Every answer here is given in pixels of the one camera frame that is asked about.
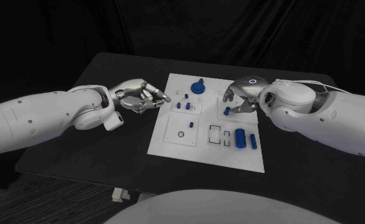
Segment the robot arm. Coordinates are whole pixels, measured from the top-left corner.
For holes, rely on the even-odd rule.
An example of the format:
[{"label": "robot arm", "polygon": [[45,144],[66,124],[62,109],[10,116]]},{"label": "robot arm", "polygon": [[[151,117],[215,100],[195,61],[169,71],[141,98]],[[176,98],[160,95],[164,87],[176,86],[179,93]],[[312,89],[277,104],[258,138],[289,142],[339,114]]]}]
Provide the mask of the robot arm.
[{"label": "robot arm", "polygon": [[[153,101],[154,94],[160,99]],[[87,130],[104,124],[108,131],[124,121],[115,106],[141,114],[170,98],[143,79],[131,79],[111,90],[84,85],[69,91],[24,96],[0,104],[0,153],[26,148],[58,137],[69,126]]]},{"label": "robot arm", "polygon": [[365,155],[365,96],[327,91],[326,87],[325,92],[314,92],[303,83],[320,84],[290,80],[270,84],[255,76],[238,79],[226,89],[224,102],[238,95],[244,103],[229,113],[252,112],[260,106],[280,129],[301,133],[343,152]]}]

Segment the blue object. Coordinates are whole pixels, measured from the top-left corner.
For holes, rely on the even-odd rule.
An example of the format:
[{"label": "blue object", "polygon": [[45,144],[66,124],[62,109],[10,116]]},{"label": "blue object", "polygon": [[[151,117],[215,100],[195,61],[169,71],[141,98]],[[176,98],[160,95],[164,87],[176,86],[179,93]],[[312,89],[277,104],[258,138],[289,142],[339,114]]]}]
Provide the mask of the blue object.
[{"label": "blue object", "polygon": [[226,110],[224,111],[224,115],[226,116],[229,114],[231,107],[226,107]]},{"label": "blue object", "polygon": [[203,79],[201,78],[201,80],[192,84],[192,92],[195,94],[202,94],[203,91],[205,91]]},{"label": "blue object", "polygon": [[251,139],[252,149],[257,149],[257,139],[255,139],[255,135],[254,134],[250,135],[250,139]]},{"label": "blue object", "polygon": [[239,149],[245,148],[245,130],[241,128],[235,129],[235,146]]}]

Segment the floor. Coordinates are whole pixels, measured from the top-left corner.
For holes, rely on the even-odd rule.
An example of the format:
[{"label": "floor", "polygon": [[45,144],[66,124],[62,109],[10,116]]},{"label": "floor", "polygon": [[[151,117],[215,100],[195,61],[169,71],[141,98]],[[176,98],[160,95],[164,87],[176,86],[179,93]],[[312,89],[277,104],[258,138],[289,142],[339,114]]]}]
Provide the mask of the floor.
[{"label": "floor", "polygon": [[114,188],[63,179],[20,174],[9,189],[0,189],[0,224],[104,223],[137,203],[112,202]]}]

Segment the table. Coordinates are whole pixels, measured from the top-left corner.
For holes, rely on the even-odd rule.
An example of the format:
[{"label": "table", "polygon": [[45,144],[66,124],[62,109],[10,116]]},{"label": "table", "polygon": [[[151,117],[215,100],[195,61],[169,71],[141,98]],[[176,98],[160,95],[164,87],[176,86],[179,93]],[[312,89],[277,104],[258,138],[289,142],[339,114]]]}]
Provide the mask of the table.
[{"label": "table", "polygon": [[[154,59],[100,53],[75,86],[112,87],[143,78],[164,90],[169,73],[235,80],[257,75],[276,79],[317,80],[323,74]],[[365,157],[351,155],[286,132],[258,109],[258,130],[265,173],[147,155],[159,109],[141,115],[117,108],[124,125],[114,131],[68,128],[48,142],[30,147],[16,170],[85,181],[147,194],[188,189],[216,189],[268,197],[343,223],[362,219]]]}]

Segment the white board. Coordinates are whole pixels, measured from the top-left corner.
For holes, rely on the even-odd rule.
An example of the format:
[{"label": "white board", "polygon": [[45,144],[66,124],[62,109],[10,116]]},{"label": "white board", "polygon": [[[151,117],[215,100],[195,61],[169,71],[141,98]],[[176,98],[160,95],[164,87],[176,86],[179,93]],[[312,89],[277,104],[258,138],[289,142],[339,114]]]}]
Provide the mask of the white board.
[{"label": "white board", "polygon": [[[193,94],[190,86],[201,78],[205,92]],[[147,154],[264,173],[257,112],[224,115],[228,106],[234,108],[244,102],[238,96],[232,102],[222,102],[224,92],[232,82],[203,76],[169,75],[164,93],[172,102],[160,107]],[[212,134],[211,126],[215,129],[219,127],[219,132]],[[245,130],[247,147],[242,149],[235,146],[235,129]],[[251,147],[251,134],[257,140],[255,150]],[[221,144],[216,144],[219,140],[209,142],[209,135],[221,138]]]}]

